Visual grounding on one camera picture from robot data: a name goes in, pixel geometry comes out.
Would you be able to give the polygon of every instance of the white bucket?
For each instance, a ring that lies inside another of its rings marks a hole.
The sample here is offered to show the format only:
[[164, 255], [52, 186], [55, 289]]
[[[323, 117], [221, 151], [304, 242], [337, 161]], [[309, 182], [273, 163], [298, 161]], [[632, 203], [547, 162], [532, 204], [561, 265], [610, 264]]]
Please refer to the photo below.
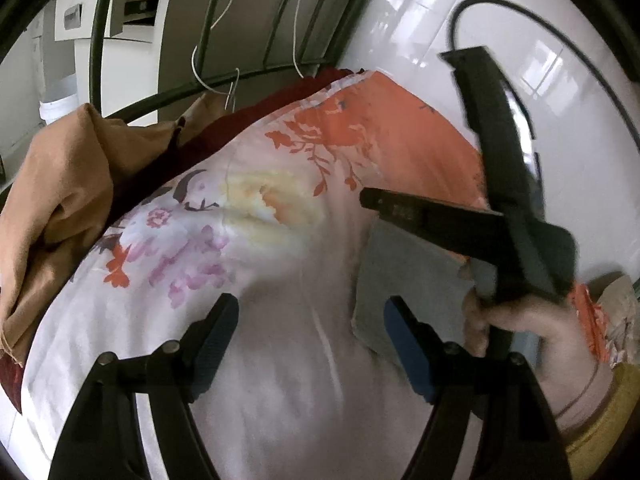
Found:
[[50, 86], [45, 92], [44, 101], [40, 102], [40, 117], [47, 124], [75, 111], [79, 106], [76, 74], [73, 73]]

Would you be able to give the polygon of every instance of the maroon blanket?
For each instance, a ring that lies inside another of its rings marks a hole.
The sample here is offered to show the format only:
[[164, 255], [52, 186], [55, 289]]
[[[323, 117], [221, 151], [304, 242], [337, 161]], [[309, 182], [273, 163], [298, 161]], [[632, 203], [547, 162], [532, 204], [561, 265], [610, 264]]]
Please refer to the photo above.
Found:
[[[255, 121], [295, 101], [305, 99], [351, 73], [350, 70], [327, 68], [318, 76], [305, 77], [254, 106], [220, 117], [184, 146], [170, 147], [127, 183], [125, 194], [114, 199], [107, 225], [111, 225], [124, 213], [130, 211], [165, 182], [209, 158]], [[23, 373], [23, 369], [7, 354], [0, 358], [0, 384], [20, 413], [22, 412], [20, 390]]]

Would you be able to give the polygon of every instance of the gray cloth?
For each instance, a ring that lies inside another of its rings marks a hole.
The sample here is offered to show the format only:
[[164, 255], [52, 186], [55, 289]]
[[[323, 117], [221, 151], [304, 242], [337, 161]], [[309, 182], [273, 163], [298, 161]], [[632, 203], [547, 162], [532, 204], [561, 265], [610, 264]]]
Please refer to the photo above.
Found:
[[400, 364], [383, 321], [385, 301], [402, 296], [418, 321], [446, 341], [464, 342], [462, 300], [473, 282], [458, 277], [452, 254], [377, 219], [358, 274], [355, 336], [373, 351]]

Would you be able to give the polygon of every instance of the floor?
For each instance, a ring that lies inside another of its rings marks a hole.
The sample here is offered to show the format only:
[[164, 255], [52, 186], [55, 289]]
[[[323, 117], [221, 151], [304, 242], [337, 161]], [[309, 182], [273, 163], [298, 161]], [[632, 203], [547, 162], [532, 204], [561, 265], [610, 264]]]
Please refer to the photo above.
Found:
[[[450, 71], [447, 17], [461, 0], [372, 0], [343, 65], [380, 70], [439, 110], [469, 140]], [[634, 88], [588, 21], [568, 0], [513, 0], [569, 35], [603, 71], [640, 125]], [[547, 217], [569, 228], [580, 247], [579, 276], [610, 270], [640, 275], [640, 155], [615, 109], [572, 54], [536, 24], [508, 10], [469, 9], [460, 46], [484, 44], [518, 89], [536, 127]], [[0, 392], [0, 413], [15, 413]], [[46, 478], [21, 416], [0, 417], [0, 442], [31, 479]]]

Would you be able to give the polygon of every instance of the metal bed frame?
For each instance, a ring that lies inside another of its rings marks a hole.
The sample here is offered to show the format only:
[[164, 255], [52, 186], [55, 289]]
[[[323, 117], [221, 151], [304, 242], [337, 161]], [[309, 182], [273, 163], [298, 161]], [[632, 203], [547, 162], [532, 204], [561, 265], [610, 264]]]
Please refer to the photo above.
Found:
[[[362, 15], [362, 12], [368, 2], [368, 0], [348, 0], [340, 20], [338, 21], [337, 27], [331, 36], [324, 56], [318, 59], [305, 59], [306, 48], [308, 47], [311, 34], [314, 31], [316, 21], [318, 20], [318, 16], [320, 15], [320, 11], [322, 10], [322, 6], [324, 6], [325, 1], [326, 0], [317, 1], [306, 27], [305, 35], [300, 43], [300, 47], [298, 48], [297, 59], [300, 59], [300, 62], [298, 62], [300, 67], [315, 66], [321, 68], [323, 66], [336, 65], [340, 60], [349, 38], [358, 23], [358, 19]], [[205, 19], [202, 24], [200, 41], [198, 42], [195, 57], [195, 68], [198, 73], [202, 73], [207, 47], [209, 46], [210, 26], [215, 18], [218, 2], [219, 0], [209, 0], [209, 6], [207, 7]], [[109, 11], [109, 3], [110, 0], [97, 1], [89, 52], [89, 101], [99, 112], [102, 111], [100, 98], [102, 48], [104, 45], [104, 27], [106, 25], [107, 14]], [[264, 49], [264, 56], [262, 58], [261, 65], [252, 70], [241, 70], [239, 75], [240, 79], [250, 79], [273, 72], [282, 72], [283, 70], [294, 69], [293, 63], [269, 64], [269, 57], [273, 48], [276, 32], [288, 3], [289, 0], [280, 0], [278, 10], [273, 18], [273, 23], [271, 24], [269, 39], [267, 40], [267, 44]], [[237, 77], [238, 74], [236, 72], [232, 72], [209, 76], [203, 79], [209, 86], [215, 87], [231, 83], [235, 81]], [[202, 85], [193, 78], [191, 82], [185, 83], [171, 90], [151, 95], [136, 103], [130, 104], [129, 106], [111, 114], [109, 118], [122, 119], [126, 123], [130, 123], [149, 112], [158, 110], [158, 108], [162, 108], [177, 100], [197, 94], [198, 92], [201, 92], [202, 89]]]

